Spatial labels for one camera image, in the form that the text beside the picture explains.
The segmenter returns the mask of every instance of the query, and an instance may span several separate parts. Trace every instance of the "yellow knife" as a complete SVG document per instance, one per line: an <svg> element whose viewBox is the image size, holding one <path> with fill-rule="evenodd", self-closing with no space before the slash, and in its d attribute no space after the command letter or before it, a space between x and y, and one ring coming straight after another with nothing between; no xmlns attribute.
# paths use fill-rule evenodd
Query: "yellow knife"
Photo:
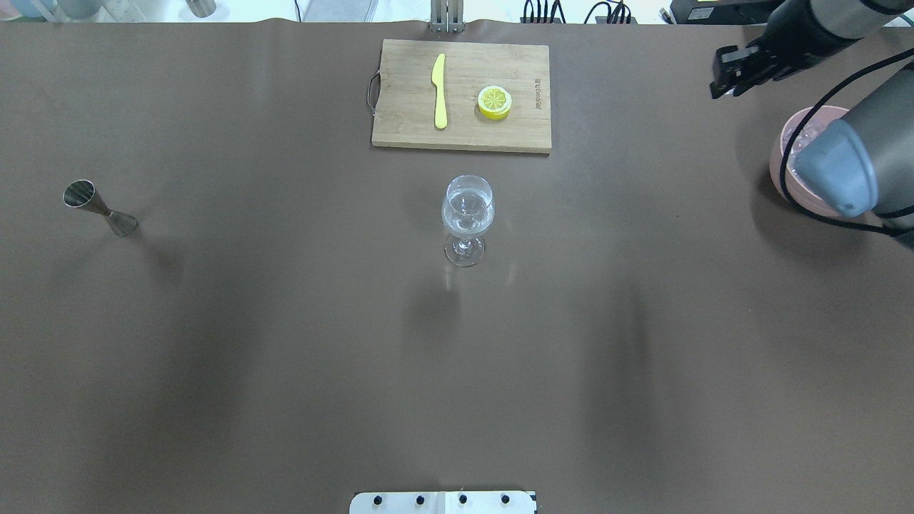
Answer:
<svg viewBox="0 0 914 514"><path fill-rule="evenodd" d="M443 129L448 126L448 110L444 106L444 54L438 54L435 66L431 69L431 83L435 84L435 126Z"/></svg>

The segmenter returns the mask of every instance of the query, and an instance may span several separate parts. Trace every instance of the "black box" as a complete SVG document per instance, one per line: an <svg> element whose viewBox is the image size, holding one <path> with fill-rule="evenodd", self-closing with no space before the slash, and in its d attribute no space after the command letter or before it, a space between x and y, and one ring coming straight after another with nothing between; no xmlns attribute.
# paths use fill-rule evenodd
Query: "black box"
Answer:
<svg viewBox="0 0 914 514"><path fill-rule="evenodd" d="M765 23L784 0L672 0L678 24L753 25Z"/></svg>

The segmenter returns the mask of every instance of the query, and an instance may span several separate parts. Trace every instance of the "sliced lemon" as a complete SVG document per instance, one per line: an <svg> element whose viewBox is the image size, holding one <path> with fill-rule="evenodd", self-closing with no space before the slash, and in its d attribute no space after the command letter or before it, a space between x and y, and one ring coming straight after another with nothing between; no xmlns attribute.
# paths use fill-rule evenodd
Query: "sliced lemon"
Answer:
<svg viewBox="0 0 914 514"><path fill-rule="evenodd" d="M490 120L503 120L511 111L511 93L498 86L485 86L476 97L479 112Z"/></svg>

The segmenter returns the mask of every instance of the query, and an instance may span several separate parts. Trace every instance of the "cutting board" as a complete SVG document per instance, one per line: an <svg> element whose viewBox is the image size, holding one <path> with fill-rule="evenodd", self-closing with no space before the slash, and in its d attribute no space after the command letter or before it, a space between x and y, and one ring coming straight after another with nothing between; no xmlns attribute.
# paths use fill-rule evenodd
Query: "cutting board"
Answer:
<svg viewBox="0 0 914 514"><path fill-rule="evenodd" d="M431 67L445 54L444 100L448 126L435 128ZM385 39L374 146L524 152L552 150L549 47ZM489 120L476 108L485 86L511 93L508 117Z"/></svg>

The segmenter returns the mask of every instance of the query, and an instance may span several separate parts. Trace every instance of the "white label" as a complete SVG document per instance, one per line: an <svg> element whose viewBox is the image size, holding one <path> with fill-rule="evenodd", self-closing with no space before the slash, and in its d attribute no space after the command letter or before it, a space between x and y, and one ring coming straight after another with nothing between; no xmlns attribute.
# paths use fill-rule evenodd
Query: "white label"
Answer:
<svg viewBox="0 0 914 514"><path fill-rule="evenodd" d="M714 7L699 7L698 9L692 9L692 12L688 15L688 19L708 19L713 12Z"/></svg>

